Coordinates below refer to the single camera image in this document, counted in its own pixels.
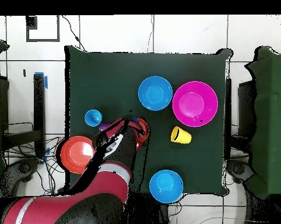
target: magenta bowl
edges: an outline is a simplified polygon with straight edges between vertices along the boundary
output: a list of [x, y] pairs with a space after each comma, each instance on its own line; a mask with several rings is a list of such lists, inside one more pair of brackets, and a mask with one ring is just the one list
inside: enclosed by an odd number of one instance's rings
[[187, 82], [177, 89], [173, 97], [176, 118], [190, 127], [200, 127], [210, 122], [217, 108], [216, 93], [203, 82]]

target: black frame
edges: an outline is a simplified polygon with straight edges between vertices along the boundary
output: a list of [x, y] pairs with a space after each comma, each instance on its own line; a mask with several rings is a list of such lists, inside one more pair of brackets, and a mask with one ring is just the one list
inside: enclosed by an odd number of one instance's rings
[[[7, 78], [1, 77], [2, 84], [8, 85]], [[5, 124], [8, 123], [8, 87], [1, 88], [2, 111]], [[34, 75], [34, 130], [15, 134], [4, 134], [2, 137], [2, 150], [34, 142], [36, 156], [45, 155], [45, 105], [44, 105], [44, 76]]]

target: green tablecloth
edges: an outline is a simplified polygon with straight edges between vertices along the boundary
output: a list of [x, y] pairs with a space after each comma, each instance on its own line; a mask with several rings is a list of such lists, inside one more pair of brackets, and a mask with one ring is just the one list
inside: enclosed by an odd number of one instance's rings
[[261, 47], [248, 68], [257, 87], [257, 128], [251, 143], [256, 174], [246, 185], [264, 199], [281, 194], [281, 55]]
[[[128, 114], [144, 116], [151, 136], [142, 193], [149, 192], [149, 181], [155, 172], [170, 169], [182, 177], [185, 193], [227, 194], [222, 187], [223, 113], [225, 63], [230, 50], [221, 50], [218, 55], [86, 53], [70, 46], [69, 55], [71, 137], [92, 138], [98, 133], [98, 127], [85, 123], [85, 113], [90, 109], [99, 110], [105, 123]], [[189, 81], [210, 85], [219, 100], [215, 118], [203, 127], [191, 128], [175, 118], [171, 104], [161, 111], [144, 108], [138, 99], [138, 87], [153, 75], [166, 78], [173, 93]], [[170, 142], [176, 125], [191, 133], [189, 145]], [[142, 182], [145, 153], [146, 148], [142, 148], [136, 157], [134, 189]], [[71, 174], [71, 184], [77, 178]]]

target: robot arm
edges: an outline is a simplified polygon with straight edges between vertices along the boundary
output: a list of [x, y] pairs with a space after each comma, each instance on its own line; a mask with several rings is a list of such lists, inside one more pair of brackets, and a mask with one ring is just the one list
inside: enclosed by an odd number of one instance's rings
[[93, 159], [67, 195], [1, 201], [1, 224], [118, 224], [139, 133], [130, 118], [116, 121], [96, 139]]

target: caster wheel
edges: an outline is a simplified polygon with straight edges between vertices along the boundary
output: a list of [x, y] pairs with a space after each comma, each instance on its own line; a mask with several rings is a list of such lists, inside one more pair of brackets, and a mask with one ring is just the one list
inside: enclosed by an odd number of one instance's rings
[[22, 182], [27, 183], [27, 182], [29, 182], [32, 178], [33, 178], [33, 175], [31, 174], [31, 175], [27, 176], [26, 178], [24, 178], [24, 179], [22, 180]]
[[233, 181], [234, 181], [236, 184], [241, 184], [241, 181], [240, 181], [238, 178], [233, 177]]

